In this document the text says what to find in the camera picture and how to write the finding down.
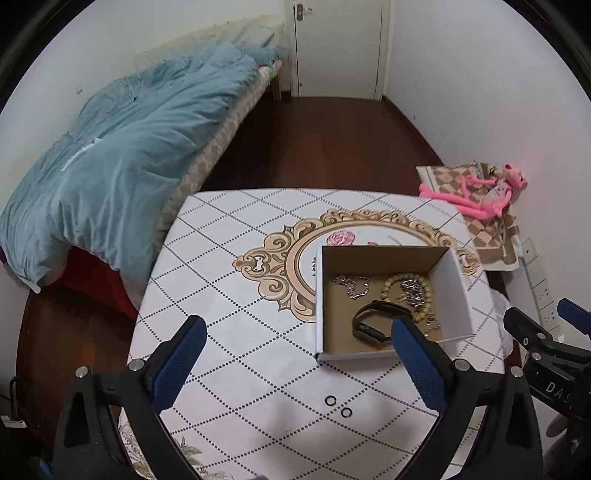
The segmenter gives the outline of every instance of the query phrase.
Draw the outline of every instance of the red bed sheet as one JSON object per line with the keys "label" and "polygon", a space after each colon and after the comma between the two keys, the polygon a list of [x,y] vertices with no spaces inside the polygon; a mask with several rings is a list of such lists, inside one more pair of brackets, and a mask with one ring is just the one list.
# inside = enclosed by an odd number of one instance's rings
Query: red bed sheet
{"label": "red bed sheet", "polygon": [[66,269],[57,282],[119,310],[133,320],[138,316],[119,272],[85,250],[70,248]]}

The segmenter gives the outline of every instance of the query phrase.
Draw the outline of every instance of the wall socket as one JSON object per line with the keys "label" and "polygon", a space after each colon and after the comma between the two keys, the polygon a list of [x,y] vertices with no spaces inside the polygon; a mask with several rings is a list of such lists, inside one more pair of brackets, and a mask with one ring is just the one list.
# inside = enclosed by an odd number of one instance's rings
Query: wall socket
{"label": "wall socket", "polygon": [[538,252],[535,249],[534,242],[530,237],[526,238],[521,244],[521,250],[523,251],[523,261],[525,264],[529,264],[534,258],[538,256]]}
{"label": "wall socket", "polygon": [[527,275],[530,278],[530,283],[532,288],[542,283],[548,275],[546,275],[546,270],[542,265],[542,256],[535,257],[525,269],[527,270]]}
{"label": "wall socket", "polygon": [[535,301],[538,304],[538,310],[541,312],[545,306],[552,303],[552,295],[550,294],[550,285],[548,279],[543,280],[533,288]]}
{"label": "wall socket", "polygon": [[548,331],[560,325],[560,317],[556,312],[555,301],[540,310],[540,320],[542,321],[542,327]]}

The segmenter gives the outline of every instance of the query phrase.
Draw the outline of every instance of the open box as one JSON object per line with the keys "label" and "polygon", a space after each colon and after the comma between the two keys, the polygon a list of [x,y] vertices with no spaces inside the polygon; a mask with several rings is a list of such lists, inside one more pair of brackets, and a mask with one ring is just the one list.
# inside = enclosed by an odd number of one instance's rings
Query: open box
{"label": "open box", "polygon": [[[317,360],[392,356],[390,343],[373,346],[353,336],[352,319],[373,300],[381,300],[385,280],[398,273],[428,278],[433,292],[433,314],[441,325],[438,343],[454,342],[473,334],[470,307],[460,261],[447,247],[366,246],[320,247],[316,259]],[[367,295],[352,300],[335,283],[338,275],[369,277]],[[396,295],[390,296],[396,301]],[[364,322],[390,334],[392,319],[371,315]]]}

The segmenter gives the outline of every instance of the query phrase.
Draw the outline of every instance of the door handle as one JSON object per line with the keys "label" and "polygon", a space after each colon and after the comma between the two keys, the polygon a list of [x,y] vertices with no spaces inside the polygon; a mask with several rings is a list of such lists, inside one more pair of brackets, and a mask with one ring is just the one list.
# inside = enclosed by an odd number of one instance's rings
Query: door handle
{"label": "door handle", "polygon": [[304,19],[304,15],[313,15],[312,7],[304,7],[302,4],[295,6],[295,12],[297,14],[297,21],[301,22]]}

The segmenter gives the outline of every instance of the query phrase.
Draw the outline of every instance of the pink panther plush toy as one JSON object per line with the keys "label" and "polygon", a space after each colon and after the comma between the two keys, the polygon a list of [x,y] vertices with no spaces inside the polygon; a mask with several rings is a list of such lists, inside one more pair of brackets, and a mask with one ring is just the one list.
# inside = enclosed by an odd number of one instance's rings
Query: pink panther plush toy
{"label": "pink panther plush toy", "polygon": [[[503,215],[503,210],[511,201],[514,192],[519,192],[527,187],[527,179],[513,165],[504,165],[502,174],[496,179],[482,180],[474,175],[462,176],[460,179],[462,196],[454,193],[436,193],[428,185],[421,183],[419,196],[423,198],[446,200],[454,204],[463,215],[468,215],[477,220],[491,220]],[[492,188],[480,203],[469,200],[468,186],[491,185]]]}

